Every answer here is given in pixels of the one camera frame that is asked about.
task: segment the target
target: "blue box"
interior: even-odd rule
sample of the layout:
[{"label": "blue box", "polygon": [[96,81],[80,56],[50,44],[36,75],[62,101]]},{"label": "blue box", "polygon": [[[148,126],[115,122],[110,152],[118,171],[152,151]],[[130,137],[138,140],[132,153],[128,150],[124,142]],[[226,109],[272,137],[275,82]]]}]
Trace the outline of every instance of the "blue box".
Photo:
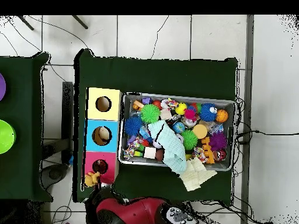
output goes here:
[{"label": "blue box", "polygon": [[[97,145],[93,139],[93,131],[97,127],[106,127],[111,131],[112,138],[107,145]],[[86,151],[117,152],[117,140],[119,135],[119,122],[106,120],[87,120]]]}]

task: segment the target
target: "dark green cloth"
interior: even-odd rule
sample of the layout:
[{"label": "dark green cloth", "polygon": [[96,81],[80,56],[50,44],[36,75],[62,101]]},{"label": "dark green cloth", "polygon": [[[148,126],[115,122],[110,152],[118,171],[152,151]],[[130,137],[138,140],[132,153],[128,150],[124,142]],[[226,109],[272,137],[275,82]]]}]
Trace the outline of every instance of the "dark green cloth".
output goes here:
[{"label": "dark green cloth", "polygon": [[6,95],[0,101],[0,119],[16,132],[13,147],[0,155],[0,198],[51,201],[40,186],[41,68],[47,53],[31,58],[0,57]]},{"label": "dark green cloth", "polygon": [[[234,100],[236,67],[235,58],[225,61],[97,58],[89,50],[81,50],[75,59],[75,83],[79,84],[78,161],[81,161],[76,181],[78,201],[88,197],[92,191],[92,188],[80,190],[86,87],[119,89],[123,93]],[[231,171],[218,172],[201,188],[187,192],[181,179],[168,167],[120,164],[114,188],[127,198],[153,196],[181,201],[222,200],[230,204]]]}]

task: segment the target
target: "yellow box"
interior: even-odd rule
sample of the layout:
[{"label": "yellow box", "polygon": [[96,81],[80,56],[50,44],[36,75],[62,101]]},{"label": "yellow box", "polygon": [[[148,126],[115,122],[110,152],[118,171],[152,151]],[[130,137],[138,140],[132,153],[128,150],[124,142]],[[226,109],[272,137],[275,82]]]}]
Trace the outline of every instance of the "yellow box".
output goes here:
[{"label": "yellow box", "polygon": [[88,119],[113,120],[120,117],[121,92],[116,89],[90,87],[88,90]]}]

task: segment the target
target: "light blue cloth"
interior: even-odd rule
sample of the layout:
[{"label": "light blue cloth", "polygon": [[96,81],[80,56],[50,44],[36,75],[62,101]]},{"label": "light blue cloth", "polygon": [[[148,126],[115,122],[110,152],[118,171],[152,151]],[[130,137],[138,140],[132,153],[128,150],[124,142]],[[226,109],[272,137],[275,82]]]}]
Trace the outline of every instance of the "light blue cloth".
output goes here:
[{"label": "light blue cloth", "polygon": [[163,162],[177,174],[182,174],[186,168],[185,148],[175,132],[170,129],[165,120],[159,120],[148,125],[151,137],[165,149]]}]

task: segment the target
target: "green bowl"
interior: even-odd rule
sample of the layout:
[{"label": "green bowl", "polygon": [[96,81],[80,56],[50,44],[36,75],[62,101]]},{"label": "green bowl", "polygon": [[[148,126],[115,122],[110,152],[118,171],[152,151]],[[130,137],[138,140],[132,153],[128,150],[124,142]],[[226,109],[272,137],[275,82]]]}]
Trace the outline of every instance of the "green bowl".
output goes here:
[{"label": "green bowl", "polygon": [[0,120],[0,154],[10,150],[16,140],[16,132],[10,124]]}]

